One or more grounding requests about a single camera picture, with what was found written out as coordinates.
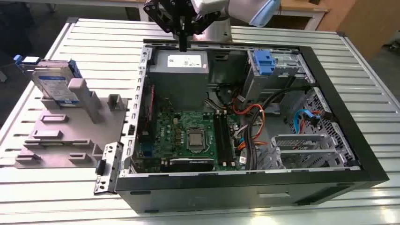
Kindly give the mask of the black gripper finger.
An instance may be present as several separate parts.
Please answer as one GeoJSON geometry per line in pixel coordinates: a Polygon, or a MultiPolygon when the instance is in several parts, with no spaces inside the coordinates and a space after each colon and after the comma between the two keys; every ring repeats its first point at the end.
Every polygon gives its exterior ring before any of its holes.
{"type": "Polygon", "coordinates": [[[184,28],[181,16],[172,16],[165,11],[161,0],[146,0],[144,3],[144,12],[154,21],[165,33],[172,33],[173,38],[178,41],[178,50],[184,51],[184,28]]]}
{"type": "Polygon", "coordinates": [[[184,51],[186,51],[190,46],[190,37],[194,34],[201,34],[217,18],[218,11],[210,12],[205,15],[196,13],[186,13],[184,15],[184,51]]]}

